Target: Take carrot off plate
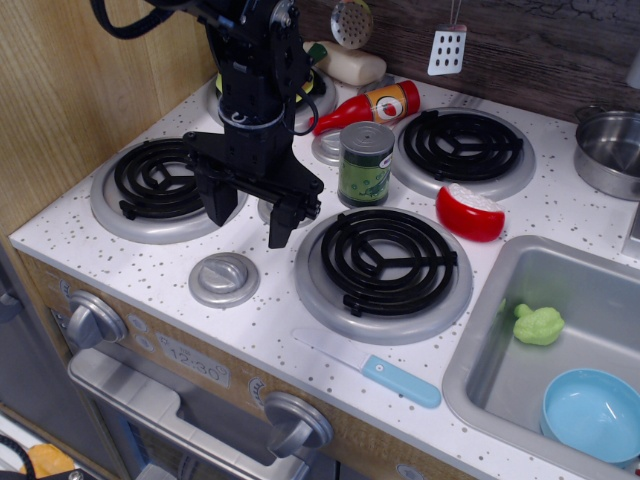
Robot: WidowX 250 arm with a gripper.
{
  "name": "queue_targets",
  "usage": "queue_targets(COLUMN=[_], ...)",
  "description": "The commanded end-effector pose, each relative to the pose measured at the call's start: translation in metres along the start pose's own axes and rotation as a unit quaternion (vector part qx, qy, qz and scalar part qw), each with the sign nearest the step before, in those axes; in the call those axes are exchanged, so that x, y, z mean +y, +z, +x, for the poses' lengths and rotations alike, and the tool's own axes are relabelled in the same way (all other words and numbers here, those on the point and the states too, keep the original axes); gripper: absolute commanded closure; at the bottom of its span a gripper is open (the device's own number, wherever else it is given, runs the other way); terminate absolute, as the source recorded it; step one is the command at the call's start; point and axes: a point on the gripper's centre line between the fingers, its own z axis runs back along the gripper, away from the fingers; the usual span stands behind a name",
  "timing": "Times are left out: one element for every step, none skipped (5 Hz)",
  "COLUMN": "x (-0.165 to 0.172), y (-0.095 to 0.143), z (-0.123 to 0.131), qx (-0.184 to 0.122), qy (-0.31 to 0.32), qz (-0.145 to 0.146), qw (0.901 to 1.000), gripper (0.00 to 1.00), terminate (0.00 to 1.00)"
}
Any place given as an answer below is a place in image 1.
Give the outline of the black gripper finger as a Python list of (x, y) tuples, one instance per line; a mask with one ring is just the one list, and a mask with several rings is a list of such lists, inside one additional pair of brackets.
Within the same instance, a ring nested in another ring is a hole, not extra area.
[(209, 174), (197, 173), (196, 185), (207, 216), (222, 226), (238, 206), (238, 190)]
[(287, 195), (280, 198), (270, 214), (268, 246), (271, 249), (284, 248), (291, 233), (305, 219), (314, 220), (320, 213), (320, 201)]

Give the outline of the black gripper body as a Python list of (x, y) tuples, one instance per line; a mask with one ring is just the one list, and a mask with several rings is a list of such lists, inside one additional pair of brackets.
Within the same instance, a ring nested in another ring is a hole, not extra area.
[(293, 153), (293, 136), (281, 125), (224, 132), (190, 131), (183, 140), (194, 172), (209, 174), (273, 205), (287, 195), (319, 200), (322, 181)]

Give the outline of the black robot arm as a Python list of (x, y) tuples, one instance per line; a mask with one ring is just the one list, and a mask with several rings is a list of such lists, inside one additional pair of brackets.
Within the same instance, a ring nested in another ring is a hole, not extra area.
[(296, 100), (311, 73), (291, 1), (158, 1), (204, 24), (223, 87), (221, 134), (189, 132), (196, 184), (209, 218), (222, 225), (245, 192), (272, 206), (269, 246), (320, 211), (322, 181), (293, 153)]

